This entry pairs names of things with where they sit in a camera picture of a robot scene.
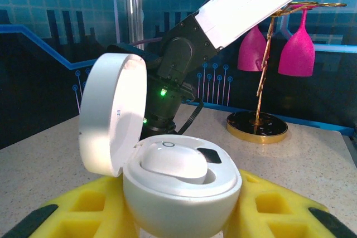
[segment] white earbud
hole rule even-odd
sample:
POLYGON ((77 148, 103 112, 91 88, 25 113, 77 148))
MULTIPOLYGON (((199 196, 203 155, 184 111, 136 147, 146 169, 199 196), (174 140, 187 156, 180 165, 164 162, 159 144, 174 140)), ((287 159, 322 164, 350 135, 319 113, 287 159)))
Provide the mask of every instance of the white earbud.
POLYGON ((151 144, 142 156, 141 167, 192 184, 203 184, 208 170, 201 152, 171 142, 151 144))

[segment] green indicator light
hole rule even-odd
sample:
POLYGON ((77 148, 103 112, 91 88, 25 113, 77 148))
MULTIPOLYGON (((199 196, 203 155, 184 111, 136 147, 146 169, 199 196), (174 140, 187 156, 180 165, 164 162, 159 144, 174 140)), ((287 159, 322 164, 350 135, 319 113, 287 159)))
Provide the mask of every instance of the green indicator light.
POLYGON ((161 96, 165 96, 166 93, 167 93, 167 90, 166 90, 166 89, 162 89, 160 95, 161 95, 161 96))

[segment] speckled countertop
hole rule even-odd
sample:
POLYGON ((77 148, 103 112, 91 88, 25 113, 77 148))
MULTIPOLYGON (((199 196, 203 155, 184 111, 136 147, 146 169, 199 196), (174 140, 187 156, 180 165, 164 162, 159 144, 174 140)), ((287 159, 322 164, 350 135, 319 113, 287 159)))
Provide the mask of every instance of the speckled countertop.
MULTIPOLYGON (((180 107, 178 128, 194 109, 180 107)), ((323 203, 357 232, 357 168, 340 133, 288 124, 284 141, 257 145, 226 131, 228 114, 203 109, 185 135, 214 142, 238 168, 323 203)), ((99 177, 84 169, 77 134, 78 117, 0 150, 0 235, 40 204, 99 177)))

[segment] yellow foam holder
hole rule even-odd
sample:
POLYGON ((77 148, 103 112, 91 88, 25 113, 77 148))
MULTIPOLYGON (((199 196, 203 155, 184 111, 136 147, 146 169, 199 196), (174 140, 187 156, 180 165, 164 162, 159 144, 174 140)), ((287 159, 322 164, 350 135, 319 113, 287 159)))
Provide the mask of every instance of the yellow foam holder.
MULTIPOLYGON (((308 210, 328 212, 320 203, 240 170, 237 206, 224 228, 225 238, 333 238, 308 210)), ((137 238, 123 193, 123 177, 102 177, 45 203, 58 209, 31 238, 137 238)))

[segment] open case lid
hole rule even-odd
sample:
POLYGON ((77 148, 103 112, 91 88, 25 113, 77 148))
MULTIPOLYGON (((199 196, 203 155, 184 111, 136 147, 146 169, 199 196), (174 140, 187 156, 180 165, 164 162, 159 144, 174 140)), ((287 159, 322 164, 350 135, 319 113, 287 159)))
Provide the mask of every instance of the open case lid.
POLYGON ((140 139, 146 105, 144 60, 103 54, 85 84, 79 116, 79 149, 89 172, 118 177, 140 139))

